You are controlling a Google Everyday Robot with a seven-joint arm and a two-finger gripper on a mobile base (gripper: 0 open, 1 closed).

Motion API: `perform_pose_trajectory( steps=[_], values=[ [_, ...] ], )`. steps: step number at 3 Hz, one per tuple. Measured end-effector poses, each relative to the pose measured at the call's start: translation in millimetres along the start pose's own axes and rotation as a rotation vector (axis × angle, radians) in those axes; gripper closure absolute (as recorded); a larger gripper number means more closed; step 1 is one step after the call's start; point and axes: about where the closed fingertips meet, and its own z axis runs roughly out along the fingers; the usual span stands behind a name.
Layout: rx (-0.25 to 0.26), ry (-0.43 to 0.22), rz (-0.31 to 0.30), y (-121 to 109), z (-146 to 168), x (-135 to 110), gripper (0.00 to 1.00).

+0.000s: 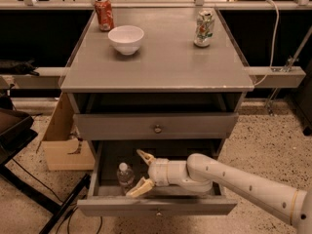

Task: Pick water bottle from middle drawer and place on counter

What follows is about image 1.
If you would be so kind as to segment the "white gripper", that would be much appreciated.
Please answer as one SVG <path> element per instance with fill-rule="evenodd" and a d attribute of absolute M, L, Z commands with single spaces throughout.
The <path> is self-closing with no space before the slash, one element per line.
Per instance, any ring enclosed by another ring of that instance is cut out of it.
<path fill-rule="evenodd" d="M 177 185 L 195 193 L 209 192 L 213 183 L 210 180 L 196 181 L 189 175 L 185 161 L 170 161 L 157 158 L 141 149 L 136 153 L 149 166 L 149 178 L 142 177 L 134 188 L 126 193 L 127 197 L 137 198 L 156 186 Z"/>

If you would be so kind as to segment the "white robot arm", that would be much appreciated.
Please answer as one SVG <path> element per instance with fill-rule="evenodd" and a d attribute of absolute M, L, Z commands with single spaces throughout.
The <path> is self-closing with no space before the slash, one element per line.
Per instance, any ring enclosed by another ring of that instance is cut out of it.
<path fill-rule="evenodd" d="M 127 195 L 136 198 L 155 186 L 178 185 L 193 192 L 206 192 L 216 182 L 296 229 L 312 234 L 312 190 L 300 190 L 267 178 L 224 165 L 203 154 L 185 160 L 156 158 L 139 149 L 136 152 L 148 166 Z"/>

